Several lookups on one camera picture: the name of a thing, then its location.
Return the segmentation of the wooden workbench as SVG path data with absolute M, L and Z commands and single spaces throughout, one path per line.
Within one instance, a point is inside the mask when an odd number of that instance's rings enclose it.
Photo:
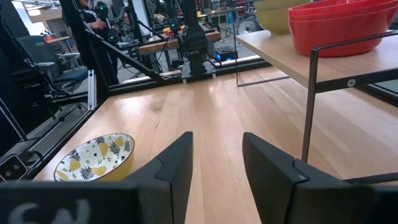
M 209 30 L 205 35 L 208 39 L 208 43 L 219 41 L 221 38 L 220 33 L 215 30 Z M 173 49 L 182 50 L 184 52 L 182 36 L 177 36 L 174 39 L 159 39 L 148 42 L 146 45 L 139 47 L 139 52 L 144 55 L 149 55 L 153 70 L 157 73 L 161 73 L 162 71 L 158 65 L 156 53 L 164 52 L 166 54 L 169 50 Z

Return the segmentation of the office chair blue seat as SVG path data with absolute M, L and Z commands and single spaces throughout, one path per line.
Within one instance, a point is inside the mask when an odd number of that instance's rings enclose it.
M 80 53 L 56 54 L 53 48 L 38 35 L 17 38 L 29 62 L 40 70 L 40 74 L 62 91 L 75 91 L 87 79 L 88 70 L 78 64 Z

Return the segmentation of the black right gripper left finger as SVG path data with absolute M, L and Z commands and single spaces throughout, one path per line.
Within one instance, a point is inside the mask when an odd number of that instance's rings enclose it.
M 193 174 L 193 133 L 187 131 L 125 178 L 134 184 L 124 224 L 184 224 Z

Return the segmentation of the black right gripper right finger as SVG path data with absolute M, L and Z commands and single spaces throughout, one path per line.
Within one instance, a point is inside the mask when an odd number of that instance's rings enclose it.
M 246 176 L 262 224 L 326 224 L 349 184 L 284 152 L 253 133 L 243 134 Z

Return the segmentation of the round floor fan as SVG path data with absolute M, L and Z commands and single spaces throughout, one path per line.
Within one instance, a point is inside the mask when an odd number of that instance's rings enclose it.
M 238 35 L 256 32 L 257 30 L 258 30 L 258 27 L 257 27 L 257 19 L 256 18 L 249 18 L 249 19 L 241 20 L 237 24 L 237 34 Z

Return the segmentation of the wooden shelf table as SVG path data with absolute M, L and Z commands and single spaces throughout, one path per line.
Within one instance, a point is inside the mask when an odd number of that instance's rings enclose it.
M 310 59 L 286 35 L 259 31 L 238 41 L 282 76 L 244 92 L 270 129 L 270 142 L 301 158 Z M 308 163 L 342 179 L 398 173 L 398 107 L 355 88 L 317 93 Z

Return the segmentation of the person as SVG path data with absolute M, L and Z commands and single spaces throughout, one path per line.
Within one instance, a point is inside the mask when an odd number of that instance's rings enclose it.
M 73 0 L 77 4 L 78 10 L 81 11 L 87 25 L 104 40 L 108 40 L 109 29 L 104 21 L 90 7 L 91 0 Z M 118 80 L 118 59 L 116 56 L 107 53 L 108 60 L 112 68 L 110 79 L 112 84 L 119 84 Z

